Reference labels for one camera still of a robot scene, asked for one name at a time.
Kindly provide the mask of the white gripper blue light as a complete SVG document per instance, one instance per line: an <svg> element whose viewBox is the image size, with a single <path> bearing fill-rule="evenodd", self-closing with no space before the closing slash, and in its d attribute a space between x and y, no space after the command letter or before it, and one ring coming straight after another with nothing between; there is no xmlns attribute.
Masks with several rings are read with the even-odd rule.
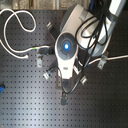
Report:
<svg viewBox="0 0 128 128"><path fill-rule="evenodd" d="M55 42L55 55L63 79L70 79L78 53L77 41L71 33L61 33Z"/></svg>

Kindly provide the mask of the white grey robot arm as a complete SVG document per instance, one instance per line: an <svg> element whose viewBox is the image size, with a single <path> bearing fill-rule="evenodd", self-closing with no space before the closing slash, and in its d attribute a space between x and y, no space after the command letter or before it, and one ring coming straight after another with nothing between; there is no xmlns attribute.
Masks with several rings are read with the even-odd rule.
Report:
<svg viewBox="0 0 128 128"><path fill-rule="evenodd" d="M125 3L126 0L106 0L102 10L96 15L80 4L67 10L55 42L59 76L63 79L72 77L78 48L87 50L93 57L105 52Z"/></svg>

